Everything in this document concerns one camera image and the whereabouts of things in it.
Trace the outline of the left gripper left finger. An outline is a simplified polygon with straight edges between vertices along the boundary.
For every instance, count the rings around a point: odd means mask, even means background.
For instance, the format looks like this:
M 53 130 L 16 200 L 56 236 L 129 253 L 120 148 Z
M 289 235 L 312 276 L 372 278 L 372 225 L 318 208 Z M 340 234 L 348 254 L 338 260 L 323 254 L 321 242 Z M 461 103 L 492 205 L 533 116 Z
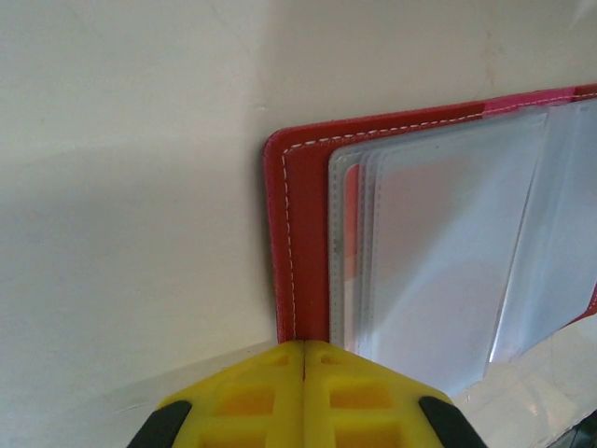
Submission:
M 301 447 L 304 343 L 282 343 L 165 398 L 131 447 Z

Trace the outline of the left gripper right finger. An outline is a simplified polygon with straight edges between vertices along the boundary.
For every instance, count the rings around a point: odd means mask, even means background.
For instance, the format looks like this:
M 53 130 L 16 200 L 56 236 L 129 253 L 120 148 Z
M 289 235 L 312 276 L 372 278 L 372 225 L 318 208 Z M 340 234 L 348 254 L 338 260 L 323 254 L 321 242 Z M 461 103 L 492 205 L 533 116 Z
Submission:
M 329 343 L 304 344 L 306 447 L 483 447 L 443 392 Z

